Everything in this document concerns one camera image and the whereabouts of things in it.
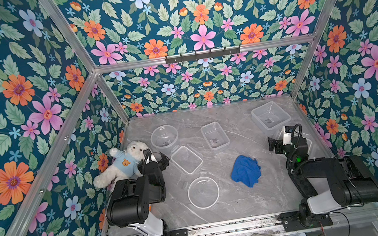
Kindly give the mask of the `round clear lunch box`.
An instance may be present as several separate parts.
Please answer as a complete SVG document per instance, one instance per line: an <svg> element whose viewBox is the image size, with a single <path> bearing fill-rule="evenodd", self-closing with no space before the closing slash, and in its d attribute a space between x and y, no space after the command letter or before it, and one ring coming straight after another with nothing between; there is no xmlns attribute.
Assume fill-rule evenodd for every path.
<svg viewBox="0 0 378 236"><path fill-rule="evenodd" d="M150 138L153 147L167 155L172 154L179 143L179 133L171 125L163 125L156 128Z"/></svg>

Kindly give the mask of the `square clear lunch box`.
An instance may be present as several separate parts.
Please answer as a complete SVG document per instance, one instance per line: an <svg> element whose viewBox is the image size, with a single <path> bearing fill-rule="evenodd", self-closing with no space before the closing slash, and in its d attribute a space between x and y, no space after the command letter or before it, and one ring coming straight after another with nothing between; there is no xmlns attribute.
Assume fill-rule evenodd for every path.
<svg viewBox="0 0 378 236"><path fill-rule="evenodd" d="M253 109L251 119L260 130L267 132L288 123L291 116L277 103L271 101Z"/></svg>

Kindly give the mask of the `rectangular clear box lid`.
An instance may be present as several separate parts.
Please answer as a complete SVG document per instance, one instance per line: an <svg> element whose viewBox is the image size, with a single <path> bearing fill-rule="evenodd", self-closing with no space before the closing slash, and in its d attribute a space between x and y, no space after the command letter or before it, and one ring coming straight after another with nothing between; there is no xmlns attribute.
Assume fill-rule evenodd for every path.
<svg viewBox="0 0 378 236"><path fill-rule="evenodd" d="M188 146L179 146L172 153L171 160L188 175L194 174L203 164L203 159Z"/></svg>

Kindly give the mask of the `blue cleaning cloth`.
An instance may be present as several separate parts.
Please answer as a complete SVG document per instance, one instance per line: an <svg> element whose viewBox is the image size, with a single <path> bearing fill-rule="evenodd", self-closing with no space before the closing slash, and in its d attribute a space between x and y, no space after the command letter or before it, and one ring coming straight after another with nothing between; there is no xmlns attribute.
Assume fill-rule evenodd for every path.
<svg viewBox="0 0 378 236"><path fill-rule="evenodd" d="M240 155L236 158L231 172L231 179L234 182L244 183L245 186L253 188L258 183L261 177L261 167L258 165L258 161L251 158Z"/></svg>

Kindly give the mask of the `round clear box lid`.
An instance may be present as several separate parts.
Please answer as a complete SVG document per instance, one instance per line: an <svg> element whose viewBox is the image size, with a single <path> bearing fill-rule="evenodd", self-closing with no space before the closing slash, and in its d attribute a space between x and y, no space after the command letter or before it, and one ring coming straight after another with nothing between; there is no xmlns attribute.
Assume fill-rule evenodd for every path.
<svg viewBox="0 0 378 236"><path fill-rule="evenodd" d="M219 185L210 177L199 177L188 187L189 202L199 209L209 209L219 199Z"/></svg>

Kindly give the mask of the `rectangular clear lunch box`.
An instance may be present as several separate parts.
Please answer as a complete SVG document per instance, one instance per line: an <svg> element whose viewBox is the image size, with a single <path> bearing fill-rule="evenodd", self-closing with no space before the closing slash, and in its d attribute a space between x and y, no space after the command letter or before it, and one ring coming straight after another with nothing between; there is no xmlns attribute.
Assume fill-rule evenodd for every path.
<svg viewBox="0 0 378 236"><path fill-rule="evenodd" d="M201 127L201 133L212 151L226 148L231 142L219 122L212 122Z"/></svg>

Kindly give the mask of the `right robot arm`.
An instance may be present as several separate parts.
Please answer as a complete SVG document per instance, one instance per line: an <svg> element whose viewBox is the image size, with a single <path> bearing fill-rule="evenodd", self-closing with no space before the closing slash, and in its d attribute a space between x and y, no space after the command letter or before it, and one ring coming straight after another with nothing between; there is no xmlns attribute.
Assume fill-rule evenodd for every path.
<svg viewBox="0 0 378 236"><path fill-rule="evenodd" d="M289 177L303 196L292 220L308 224L335 210L378 202L378 181L358 156L309 158L301 135L268 143L271 152L286 156Z"/></svg>

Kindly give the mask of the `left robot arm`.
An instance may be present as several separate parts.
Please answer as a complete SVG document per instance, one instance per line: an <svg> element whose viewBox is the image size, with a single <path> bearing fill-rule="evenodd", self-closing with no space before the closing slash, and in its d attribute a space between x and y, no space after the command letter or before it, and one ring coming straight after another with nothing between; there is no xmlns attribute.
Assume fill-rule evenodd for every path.
<svg viewBox="0 0 378 236"><path fill-rule="evenodd" d="M144 155L144 161L138 165L141 177L116 182L108 199L106 219L111 226L128 227L141 236L169 236L166 222L154 216L150 208L166 199L162 172L169 166L170 158L148 150Z"/></svg>

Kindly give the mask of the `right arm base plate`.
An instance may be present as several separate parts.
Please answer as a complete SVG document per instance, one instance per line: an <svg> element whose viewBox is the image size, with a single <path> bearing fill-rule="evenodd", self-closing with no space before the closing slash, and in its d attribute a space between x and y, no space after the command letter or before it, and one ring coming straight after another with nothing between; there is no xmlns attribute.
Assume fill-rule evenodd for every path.
<svg viewBox="0 0 378 236"><path fill-rule="evenodd" d="M291 211L279 214L277 220L282 223L286 232L294 232L299 230L313 229L320 226L326 227L333 225L333 221L327 213L313 215L309 212L304 214L300 211Z"/></svg>

